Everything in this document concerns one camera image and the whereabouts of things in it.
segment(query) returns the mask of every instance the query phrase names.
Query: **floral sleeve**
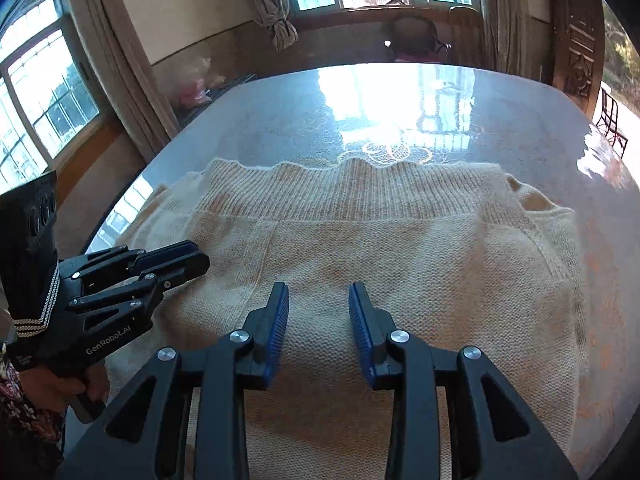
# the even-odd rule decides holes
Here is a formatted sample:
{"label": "floral sleeve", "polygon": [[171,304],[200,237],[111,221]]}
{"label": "floral sleeve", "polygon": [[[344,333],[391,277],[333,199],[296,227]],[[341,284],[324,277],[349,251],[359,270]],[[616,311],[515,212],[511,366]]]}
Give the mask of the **floral sleeve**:
{"label": "floral sleeve", "polygon": [[38,440],[57,443],[62,437],[64,416],[34,407],[24,395],[18,373],[6,354],[6,344],[0,351],[0,419],[9,433],[19,437],[30,433]]}

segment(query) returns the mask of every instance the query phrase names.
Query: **ribbed hem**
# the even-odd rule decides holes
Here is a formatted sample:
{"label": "ribbed hem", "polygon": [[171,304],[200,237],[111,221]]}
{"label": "ribbed hem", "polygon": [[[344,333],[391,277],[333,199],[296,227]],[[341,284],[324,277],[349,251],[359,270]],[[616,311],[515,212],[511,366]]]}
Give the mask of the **ribbed hem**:
{"label": "ribbed hem", "polygon": [[290,162],[246,168],[216,159],[202,178],[209,189],[196,209],[219,216],[372,221],[473,213],[491,223],[531,226],[505,174],[494,164],[399,162],[376,168],[350,158],[319,170]]}

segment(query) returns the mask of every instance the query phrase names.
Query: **beige knit sweater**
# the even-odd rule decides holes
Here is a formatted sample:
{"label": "beige knit sweater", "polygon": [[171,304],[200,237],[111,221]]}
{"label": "beige knit sweater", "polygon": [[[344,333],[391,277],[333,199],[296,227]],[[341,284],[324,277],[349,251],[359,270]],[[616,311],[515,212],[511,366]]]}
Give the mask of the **beige knit sweater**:
{"label": "beige knit sweater", "polygon": [[148,250],[190,238],[211,267],[112,356],[114,385],[161,346],[214,343],[286,282],[279,374],[246,394],[252,478],[382,478],[392,394],[370,391],[357,364],[347,287],[362,280],[399,328],[440,348],[479,346],[567,452],[586,362],[574,215],[488,164],[214,160],[154,196],[122,237]]}

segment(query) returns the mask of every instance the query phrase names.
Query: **screw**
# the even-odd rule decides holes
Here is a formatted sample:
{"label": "screw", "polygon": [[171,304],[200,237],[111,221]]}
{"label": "screw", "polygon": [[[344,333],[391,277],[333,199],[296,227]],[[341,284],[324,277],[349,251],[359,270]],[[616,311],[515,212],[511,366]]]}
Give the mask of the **screw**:
{"label": "screw", "polygon": [[404,330],[394,330],[391,333],[391,341],[395,341],[396,343],[406,343],[409,341],[409,334]]}
{"label": "screw", "polygon": [[158,350],[158,359],[161,361],[170,361],[175,357],[175,350],[170,346]]}
{"label": "screw", "polygon": [[465,355],[467,359],[479,359],[482,355],[480,349],[476,346],[465,346],[462,350],[462,353]]}
{"label": "screw", "polygon": [[229,339],[234,343],[244,343],[247,339],[249,339],[249,333],[244,330],[235,330],[229,335]]}

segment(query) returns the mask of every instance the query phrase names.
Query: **table surface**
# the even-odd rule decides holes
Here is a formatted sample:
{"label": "table surface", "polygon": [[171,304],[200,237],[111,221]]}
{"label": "table surface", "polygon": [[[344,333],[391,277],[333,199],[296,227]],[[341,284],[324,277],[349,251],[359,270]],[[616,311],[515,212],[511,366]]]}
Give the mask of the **table surface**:
{"label": "table surface", "polygon": [[588,118],[558,90],[516,76],[431,64],[335,66],[233,88],[143,171],[90,250],[111,246],[152,189],[215,157],[308,167],[493,162],[574,209],[590,292],[590,372],[571,457],[582,478],[640,402],[640,193]]}

